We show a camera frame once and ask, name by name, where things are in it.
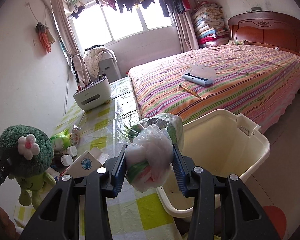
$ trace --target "pink bedspread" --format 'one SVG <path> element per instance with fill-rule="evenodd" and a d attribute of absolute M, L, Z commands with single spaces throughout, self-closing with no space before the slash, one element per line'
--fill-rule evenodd
<path fill-rule="evenodd" d="M 132 68 L 129 76 L 143 118 L 180 115 L 184 123 L 215 109 L 242 113 L 266 131 L 276 123 L 300 88 L 300 57 L 260 46 L 223 45 L 189 51 Z M 181 78 L 190 64 L 213 68 L 211 87 Z M 183 84 L 201 99 L 181 89 Z"/>

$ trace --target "white bottle cap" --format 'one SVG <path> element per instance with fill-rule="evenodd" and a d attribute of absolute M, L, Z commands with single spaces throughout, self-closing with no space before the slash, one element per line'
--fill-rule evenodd
<path fill-rule="evenodd" d="M 72 157 L 67 154 L 67 155 L 63 155 L 61 157 L 61 163 L 64 165 L 64 166 L 70 166 L 72 163 L 73 163 L 73 160 L 72 160 Z"/>
<path fill-rule="evenodd" d="M 73 145 L 67 148 L 67 154 L 69 154 L 71 157 L 77 156 L 77 148 Z"/>

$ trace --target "window frame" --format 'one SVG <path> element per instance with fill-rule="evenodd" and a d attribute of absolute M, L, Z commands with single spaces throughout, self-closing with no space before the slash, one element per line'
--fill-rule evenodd
<path fill-rule="evenodd" d="M 93 1 L 93 2 L 92 2 L 92 5 L 90 5 L 90 6 L 97 6 L 97 3 L 96 3 L 95 1 Z M 146 21 L 145 21 L 145 19 L 144 19 L 144 17 L 143 17 L 143 14 L 142 14 L 141 9 L 140 9 L 140 5 L 138 5 L 138 6 L 134 5 L 134 6 L 135 6 L 135 8 L 136 8 L 136 11 L 137 11 L 137 14 L 138 14 L 138 17 L 139 17 L 139 20 L 140 20 L 140 22 L 141 22 L 141 25 L 142 25 L 143 30 L 140 31 L 140 32 L 137 32 L 137 33 L 133 33 L 133 34 L 124 36 L 124 37 L 122 37 L 122 38 L 120 38 L 120 39 L 117 39 L 117 40 L 115 40 L 115 39 L 113 38 L 113 35 L 112 35 L 111 29 L 110 29 L 110 27 L 109 27 L 109 23 L 108 23 L 106 14 L 105 14 L 105 12 L 104 12 L 104 10 L 103 10 L 103 7 L 100 6 L 101 12 L 102 12 L 102 15 L 103 15 L 103 18 L 104 18 L 105 21 L 106 21 L 106 26 L 107 26 L 107 28 L 108 28 L 108 31 L 109 31 L 110 36 L 111 36 L 111 39 L 112 39 L 111 41 L 105 43 L 105 44 L 104 44 L 105 46 L 109 46 L 109 45 L 115 44 L 116 42 L 119 42 L 119 41 L 121 41 L 121 40 L 123 40 L 123 39 L 126 39 L 126 38 L 128 38 L 128 37 L 131 37 L 131 36 L 133 36 L 133 35 L 137 35 L 137 34 L 141 34 L 141 33 L 146 33 L 146 32 L 152 31 L 152 30 L 160 29 L 160 28 L 167 28 L 167 27 L 176 26 L 176 22 L 175 22 L 175 20 L 174 20 L 174 17 L 172 16 L 172 14 L 170 13 L 170 10 L 169 10 L 169 17 L 170 17 L 170 20 L 171 20 L 171 25 L 168 25 L 168 26 L 161 26 L 161 27 L 156 27 L 156 28 L 148 29 L 147 24 L 146 24 Z M 75 39 L 76 39 L 76 41 L 77 41 L 77 43 L 78 43 L 79 49 L 80 49 L 81 51 L 84 51 L 84 49 L 82 48 L 82 46 L 81 46 L 81 44 L 80 44 L 80 40 L 79 40 L 79 37 L 78 37 L 78 35 L 77 35 L 77 32 L 76 32 L 76 29 L 75 29 L 75 26 L 74 26 L 73 19 L 72 19 L 72 18 L 69 19 L 69 22 L 70 22 L 70 26 L 71 26 L 71 28 L 72 28 L 72 31 L 73 31 L 73 33 L 74 33 L 74 37 L 75 37 Z"/>

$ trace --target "window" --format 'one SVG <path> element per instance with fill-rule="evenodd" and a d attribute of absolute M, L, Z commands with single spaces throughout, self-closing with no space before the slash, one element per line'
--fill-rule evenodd
<path fill-rule="evenodd" d="M 92 45 L 106 44 L 129 35 L 154 28 L 171 26 L 170 17 L 164 17 L 158 0 L 154 0 L 147 9 L 142 5 L 134 6 L 132 12 L 123 8 L 120 13 L 110 6 L 100 7 L 99 4 L 85 8 L 73 24 L 83 49 Z"/>

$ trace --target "small cardboard box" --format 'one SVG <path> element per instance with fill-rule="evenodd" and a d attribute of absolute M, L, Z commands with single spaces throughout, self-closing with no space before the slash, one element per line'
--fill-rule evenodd
<path fill-rule="evenodd" d="M 62 174 L 69 174 L 74 179 L 89 175 L 91 172 L 105 164 L 109 155 L 103 153 L 98 147 L 81 154 Z"/>

